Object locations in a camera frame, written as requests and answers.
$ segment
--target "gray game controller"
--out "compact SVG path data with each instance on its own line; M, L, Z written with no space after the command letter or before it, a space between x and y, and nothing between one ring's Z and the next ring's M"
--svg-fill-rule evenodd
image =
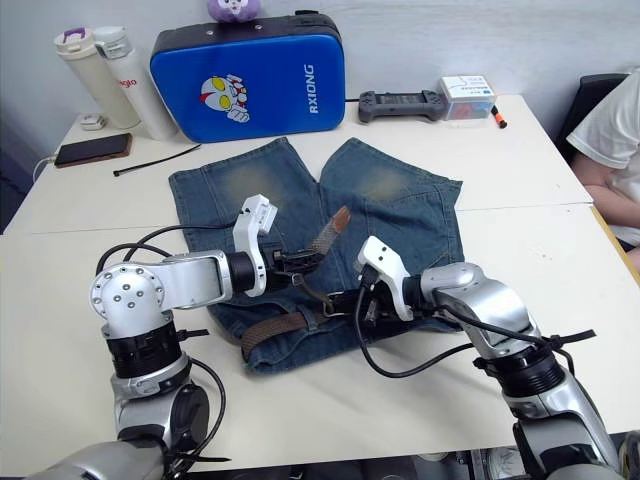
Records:
M424 115L431 121L440 120L446 107L440 95L431 90L420 93L364 92L358 103L358 118L369 123L376 117L389 115Z

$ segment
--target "belt loop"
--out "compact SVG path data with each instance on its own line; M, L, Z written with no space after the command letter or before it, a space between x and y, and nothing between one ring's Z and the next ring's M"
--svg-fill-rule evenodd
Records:
M307 329L310 332L318 329L318 321L316 320L316 315L309 310L304 305L298 305L298 311L302 314L305 321L307 322Z

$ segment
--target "smartphone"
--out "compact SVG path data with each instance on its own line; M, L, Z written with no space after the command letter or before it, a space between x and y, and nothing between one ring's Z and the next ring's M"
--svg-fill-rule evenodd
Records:
M62 145L53 164L58 168L63 168L110 158L126 157L129 155L132 140L133 137L130 133L123 133Z

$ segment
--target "person's arm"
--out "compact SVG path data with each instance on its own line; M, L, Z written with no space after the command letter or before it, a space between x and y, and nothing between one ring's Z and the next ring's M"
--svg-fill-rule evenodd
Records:
M610 187L611 172L615 169L595 162L580 152L576 154L571 168L593 197L596 208L607 223L640 228L640 203Z

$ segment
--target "white cable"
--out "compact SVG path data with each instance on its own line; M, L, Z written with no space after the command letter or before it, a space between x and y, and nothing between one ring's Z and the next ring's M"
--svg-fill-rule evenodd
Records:
M40 165L42 165L43 163L51 163L55 159L56 159L56 156L55 155L51 155L49 157L43 158L42 160L38 161L38 163L36 163L36 166L33 167L33 173L31 174L31 179L33 180L33 183L36 183L36 180L38 178L38 175L36 175L36 173L38 172L38 167L40 167Z

